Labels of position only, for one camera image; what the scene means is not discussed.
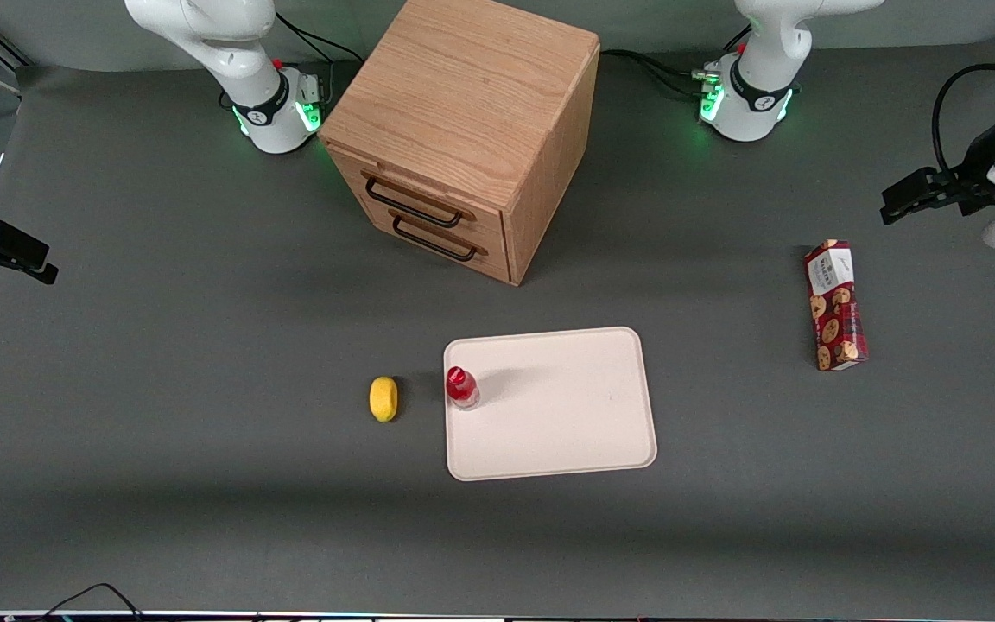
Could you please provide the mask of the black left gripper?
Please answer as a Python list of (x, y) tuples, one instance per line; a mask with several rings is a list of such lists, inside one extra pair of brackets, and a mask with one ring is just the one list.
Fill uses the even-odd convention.
[(893, 225), (902, 218), (924, 210), (959, 205), (963, 217), (995, 207), (995, 184), (988, 172), (995, 164), (995, 124), (976, 136), (967, 147), (962, 162), (951, 166), (945, 161), (942, 139), (937, 137), (937, 168), (921, 167), (882, 193), (882, 224)]

